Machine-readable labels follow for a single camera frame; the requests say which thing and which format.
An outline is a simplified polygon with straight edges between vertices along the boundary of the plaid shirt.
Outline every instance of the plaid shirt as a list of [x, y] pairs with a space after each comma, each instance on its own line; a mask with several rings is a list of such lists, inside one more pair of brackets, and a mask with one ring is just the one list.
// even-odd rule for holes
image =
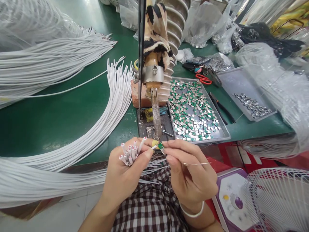
[[170, 176], [169, 167], [143, 176], [159, 184], [139, 184], [120, 205], [112, 231], [189, 231]]

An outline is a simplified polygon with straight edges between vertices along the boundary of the pliers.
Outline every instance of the pliers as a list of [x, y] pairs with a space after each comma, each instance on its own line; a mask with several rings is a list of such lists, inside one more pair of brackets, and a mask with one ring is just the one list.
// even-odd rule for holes
[[224, 122], [225, 125], [228, 125], [227, 121], [222, 117], [221, 112], [219, 108], [221, 108], [226, 115], [230, 118], [232, 123], [236, 123], [235, 119], [233, 118], [232, 114], [216, 99], [216, 97], [213, 95], [212, 92], [209, 92], [209, 97], [212, 100], [213, 104], [215, 105], [220, 117], [222, 118], [222, 121]]

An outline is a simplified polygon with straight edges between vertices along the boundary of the yellow sticker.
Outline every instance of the yellow sticker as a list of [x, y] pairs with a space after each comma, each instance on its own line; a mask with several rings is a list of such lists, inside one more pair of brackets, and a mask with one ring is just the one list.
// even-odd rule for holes
[[153, 146], [158, 145], [158, 144], [159, 144], [159, 141], [153, 140], [152, 143], [151, 143], [151, 146], [153, 147]]

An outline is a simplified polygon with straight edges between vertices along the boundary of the green workbench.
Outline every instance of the green workbench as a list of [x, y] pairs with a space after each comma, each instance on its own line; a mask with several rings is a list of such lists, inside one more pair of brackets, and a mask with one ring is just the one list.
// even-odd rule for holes
[[[97, 32], [112, 34], [117, 45], [100, 60], [86, 67], [80, 74], [59, 85], [40, 92], [48, 94], [63, 91], [81, 84], [106, 70], [107, 59], [118, 60], [126, 56], [129, 65], [138, 58], [138, 43], [134, 32], [121, 26], [121, 20], [113, 6], [104, 6], [99, 0], [52, 0], [73, 20], [86, 27], [94, 27]], [[218, 52], [209, 44], [203, 49], [194, 49], [182, 44], [180, 49], [191, 48], [195, 56]], [[194, 77], [194, 74], [177, 64], [174, 76]], [[242, 112], [222, 88], [206, 86], [220, 102], [232, 113], [235, 119]], [[0, 156], [23, 157], [46, 153], [65, 146], [85, 134], [100, 118], [107, 105], [109, 87], [106, 75], [70, 92], [42, 98], [22, 100], [0, 110]], [[250, 122], [242, 116], [236, 124], [227, 125], [231, 140], [243, 140], [268, 135], [291, 132], [279, 114], [260, 122]], [[130, 138], [138, 136], [136, 111], [131, 105], [109, 138], [90, 156], [79, 164], [107, 160], [110, 151]]]

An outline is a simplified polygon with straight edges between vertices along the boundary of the electric fan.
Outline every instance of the electric fan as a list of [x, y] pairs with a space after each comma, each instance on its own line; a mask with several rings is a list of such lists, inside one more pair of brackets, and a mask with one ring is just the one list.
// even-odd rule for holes
[[218, 174], [213, 198], [226, 232], [309, 231], [309, 171], [232, 168]]

